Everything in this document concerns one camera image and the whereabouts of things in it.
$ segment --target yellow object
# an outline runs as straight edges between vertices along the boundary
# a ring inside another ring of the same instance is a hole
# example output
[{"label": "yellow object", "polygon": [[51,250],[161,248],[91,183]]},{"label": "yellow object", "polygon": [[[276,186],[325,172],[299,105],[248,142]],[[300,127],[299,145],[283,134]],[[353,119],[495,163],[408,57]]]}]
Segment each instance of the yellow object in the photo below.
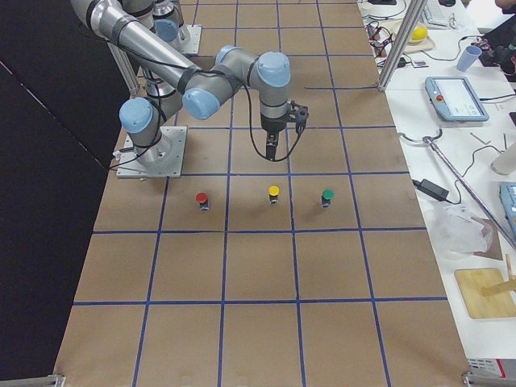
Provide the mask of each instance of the yellow object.
[{"label": "yellow object", "polygon": [[428,30],[425,27],[419,26],[414,29],[410,41],[420,42],[428,36]]},{"label": "yellow object", "polygon": [[268,194],[271,195],[271,196],[279,195],[280,194],[280,187],[278,187],[277,185],[271,185],[268,188]]}]

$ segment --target tablet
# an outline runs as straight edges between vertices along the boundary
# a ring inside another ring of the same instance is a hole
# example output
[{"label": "tablet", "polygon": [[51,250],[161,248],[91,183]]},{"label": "tablet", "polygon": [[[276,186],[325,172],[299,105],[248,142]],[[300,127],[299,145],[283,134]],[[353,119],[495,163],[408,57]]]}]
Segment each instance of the tablet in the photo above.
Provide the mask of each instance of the tablet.
[{"label": "tablet", "polygon": [[466,77],[428,77],[430,101],[444,121],[487,121],[489,114]]}]

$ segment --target black background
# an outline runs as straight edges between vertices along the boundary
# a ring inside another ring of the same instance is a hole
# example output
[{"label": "black background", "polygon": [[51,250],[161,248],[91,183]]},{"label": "black background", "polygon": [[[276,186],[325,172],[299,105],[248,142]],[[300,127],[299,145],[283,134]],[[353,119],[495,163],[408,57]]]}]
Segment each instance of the black background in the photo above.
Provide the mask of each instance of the black background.
[{"label": "black background", "polygon": [[82,31],[65,0],[1,1],[0,381],[53,372],[128,97]]}]

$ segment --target red cap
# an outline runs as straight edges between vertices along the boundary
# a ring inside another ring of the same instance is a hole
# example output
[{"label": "red cap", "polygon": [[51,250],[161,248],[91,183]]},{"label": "red cap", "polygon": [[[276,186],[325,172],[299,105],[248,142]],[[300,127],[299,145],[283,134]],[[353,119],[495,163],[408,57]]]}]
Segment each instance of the red cap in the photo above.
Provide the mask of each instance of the red cap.
[{"label": "red cap", "polygon": [[208,195],[206,195],[204,192],[198,193],[195,197],[195,200],[197,200],[197,203],[204,204],[208,201]]}]

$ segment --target white table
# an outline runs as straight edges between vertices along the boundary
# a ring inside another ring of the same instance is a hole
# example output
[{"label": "white table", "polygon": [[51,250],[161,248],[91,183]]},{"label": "white table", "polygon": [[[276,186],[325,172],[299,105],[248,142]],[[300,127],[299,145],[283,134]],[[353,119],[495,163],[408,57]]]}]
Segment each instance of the white table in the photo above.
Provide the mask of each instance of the white table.
[{"label": "white table", "polygon": [[[402,6],[402,0],[399,0],[396,6],[375,6],[372,15],[391,15],[402,9]],[[457,40],[462,36],[477,35],[478,30],[475,27],[468,27],[474,24],[462,3],[457,2],[453,7],[444,8],[443,12],[449,15],[455,14],[458,29],[430,30],[429,35],[435,41],[435,48],[429,53],[436,58],[453,58],[458,52]],[[461,47],[464,48],[471,42],[472,40],[465,40],[461,43]],[[436,135],[439,128],[445,126],[443,137],[436,143],[461,172],[471,163],[472,152],[484,146],[470,133],[485,142],[490,141],[491,145],[501,150],[505,149],[505,142],[507,146],[516,142],[516,127],[509,117],[510,111],[516,111],[516,98],[486,103],[486,109],[491,117],[486,123],[477,123],[473,126],[450,125],[439,119],[424,89],[426,77],[466,76],[479,98],[512,94],[514,91],[499,68],[484,68],[480,61],[477,61],[467,72],[462,73],[455,67],[457,60],[432,60],[422,53],[413,53],[410,57],[413,60],[426,61],[429,67],[414,69],[407,65],[405,68],[397,69],[387,86],[386,95],[398,132],[406,133],[410,138],[421,139],[424,135]],[[419,181],[426,178],[441,185],[450,191],[449,198],[456,201],[457,193],[453,185],[455,177],[437,155],[428,147],[416,147],[403,139],[401,142],[412,178]],[[498,184],[500,181],[516,181],[516,173],[507,177],[494,173],[489,166],[496,156],[497,153],[492,149],[478,152],[475,166],[468,172],[466,180],[503,222],[505,213],[498,197]],[[467,205],[475,215],[485,218],[481,209],[465,190],[461,189],[461,191],[462,203]],[[418,192],[418,199],[425,222],[432,231],[435,224],[435,200],[420,192]],[[454,278],[454,272],[457,269],[493,267],[499,268],[507,279],[505,263],[449,250],[443,251],[439,248],[439,240],[432,232],[430,236],[466,356],[469,359],[516,359],[516,318],[482,320],[470,318]],[[516,256],[516,252],[501,236],[500,240],[502,252]]]}]

